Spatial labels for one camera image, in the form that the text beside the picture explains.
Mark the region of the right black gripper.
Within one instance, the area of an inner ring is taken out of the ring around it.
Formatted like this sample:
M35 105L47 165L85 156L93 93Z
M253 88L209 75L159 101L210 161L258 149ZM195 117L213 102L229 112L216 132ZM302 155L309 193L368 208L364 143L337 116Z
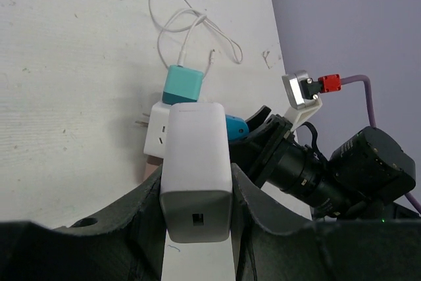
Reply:
M280 115L270 115L265 122L271 111L263 105L245 121L251 133L242 140L230 142L231 162L245 168L246 175L256 186L262 186L269 179L293 143L290 121Z

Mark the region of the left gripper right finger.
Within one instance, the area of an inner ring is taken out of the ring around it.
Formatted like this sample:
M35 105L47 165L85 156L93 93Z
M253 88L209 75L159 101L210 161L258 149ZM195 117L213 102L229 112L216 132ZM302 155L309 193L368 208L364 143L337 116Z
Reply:
M420 221L311 221L231 169L236 280L420 279Z

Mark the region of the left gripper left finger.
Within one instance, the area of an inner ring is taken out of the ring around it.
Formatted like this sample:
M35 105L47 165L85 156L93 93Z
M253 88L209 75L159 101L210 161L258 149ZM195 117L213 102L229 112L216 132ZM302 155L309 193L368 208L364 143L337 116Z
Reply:
M72 226L1 223L2 280L160 280L164 218L158 168L138 187Z

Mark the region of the blue plug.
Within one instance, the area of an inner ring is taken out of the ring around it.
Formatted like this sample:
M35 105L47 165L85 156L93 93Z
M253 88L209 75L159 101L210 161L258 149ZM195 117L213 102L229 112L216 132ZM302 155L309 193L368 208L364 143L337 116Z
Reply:
M226 115L228 141L241 140L249 134L247 123L239 117Z

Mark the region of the white charger plug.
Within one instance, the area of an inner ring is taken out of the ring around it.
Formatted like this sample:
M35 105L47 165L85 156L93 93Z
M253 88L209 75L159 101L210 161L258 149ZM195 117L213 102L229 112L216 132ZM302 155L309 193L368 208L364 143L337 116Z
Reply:
M233 184L225 111L219 103L171 106L160 203L176 243L223 242Z

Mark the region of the pink charger plug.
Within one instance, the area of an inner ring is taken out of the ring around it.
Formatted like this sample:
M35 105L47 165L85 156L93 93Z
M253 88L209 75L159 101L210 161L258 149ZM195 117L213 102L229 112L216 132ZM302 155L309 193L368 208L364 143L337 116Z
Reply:
M143 180L148 179L156 169L158 169L163 163L163 159L154 156L147 156L147 160L145 162L145 170L143 173Z

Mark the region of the teal charger plug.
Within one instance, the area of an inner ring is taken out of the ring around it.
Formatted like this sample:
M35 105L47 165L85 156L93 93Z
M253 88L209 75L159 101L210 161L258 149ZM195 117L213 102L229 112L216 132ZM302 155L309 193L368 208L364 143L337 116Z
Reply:
M198 70L178 65L169 66L162 102L167 105L197 102L203 78L204 74Z

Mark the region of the white cube socket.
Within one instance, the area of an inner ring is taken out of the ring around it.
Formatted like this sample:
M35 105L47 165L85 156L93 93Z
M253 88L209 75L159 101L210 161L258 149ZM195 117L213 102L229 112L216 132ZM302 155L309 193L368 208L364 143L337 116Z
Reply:
M136 124L147 128L143 148L146 155L164 158L169 112L170 105L159 101L152 106L148 121L136 121Z

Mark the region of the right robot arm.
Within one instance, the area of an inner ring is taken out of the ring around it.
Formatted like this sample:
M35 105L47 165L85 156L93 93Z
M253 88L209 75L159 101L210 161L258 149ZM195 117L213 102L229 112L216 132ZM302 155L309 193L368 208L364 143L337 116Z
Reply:
M230 160L261 188L269 182L315 209L319 217L380 218L385 206L416 185L416 165L387 133L367 126L327 159L309 122L310 145L295 141L292 123L263 106L249 133L229 142Z

